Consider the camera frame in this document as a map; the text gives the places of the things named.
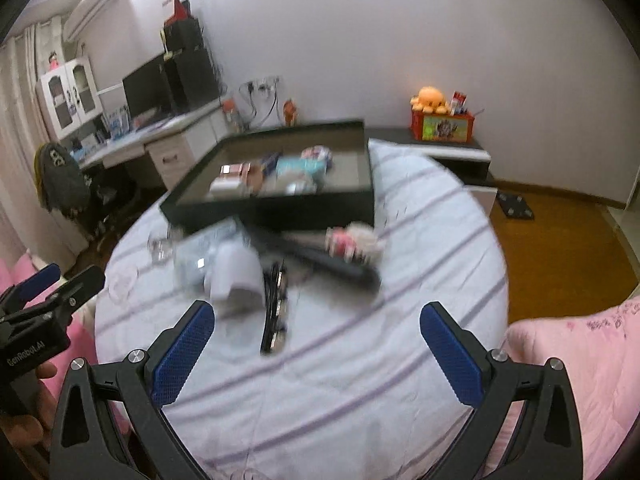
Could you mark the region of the person left hand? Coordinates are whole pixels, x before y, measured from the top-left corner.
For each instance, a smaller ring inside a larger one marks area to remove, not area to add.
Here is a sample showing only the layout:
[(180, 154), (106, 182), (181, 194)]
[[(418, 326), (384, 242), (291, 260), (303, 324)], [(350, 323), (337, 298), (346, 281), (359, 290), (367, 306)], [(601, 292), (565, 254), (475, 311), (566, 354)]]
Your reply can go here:
[(37, 416), (1, 415), (1, 430), (17, 450), (37, 444), (42, 444), (47, 450), (50, 448), (56, 399), (43, 381), (53, 378), (57, 372), (58, 369), (51, 361), (44, 362), (36, 368), (36, 376), (39, 380)]

